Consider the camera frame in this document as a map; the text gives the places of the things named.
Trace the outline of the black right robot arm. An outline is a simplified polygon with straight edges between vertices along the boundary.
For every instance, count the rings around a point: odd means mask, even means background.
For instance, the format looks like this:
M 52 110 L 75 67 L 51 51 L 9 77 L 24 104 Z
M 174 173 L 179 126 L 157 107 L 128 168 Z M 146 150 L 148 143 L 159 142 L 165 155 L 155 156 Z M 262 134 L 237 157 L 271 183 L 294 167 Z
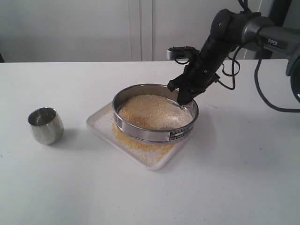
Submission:
M 218 82 L 217 70 L 236 48 L 251 51 L 268 49 L 288 57 L 286 75 L 290 77 L 293 95 L 300 98 L 300 31 L 277 27 L 259 12 L 234 13 L 223 9 L 215 16 L 210 35 L 201 50 L 191 46 L 167 49 L 169 60 L 187 59 L 184 72 L 167 87 L 179 90 L 177 103 L 186 105 Z

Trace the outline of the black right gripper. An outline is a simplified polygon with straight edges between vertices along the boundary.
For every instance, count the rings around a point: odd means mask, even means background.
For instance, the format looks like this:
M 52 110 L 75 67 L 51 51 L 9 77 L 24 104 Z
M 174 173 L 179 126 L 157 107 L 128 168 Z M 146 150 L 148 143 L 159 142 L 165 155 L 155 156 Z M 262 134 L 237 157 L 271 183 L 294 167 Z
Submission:
M 169 91 L 179 90 L 179 105 L 187 105 L 205 92 L 222 64 L 222 55 L 212 50 L 184 50 L 183 54 L 189 59 L 187 69 L 167 84 Z

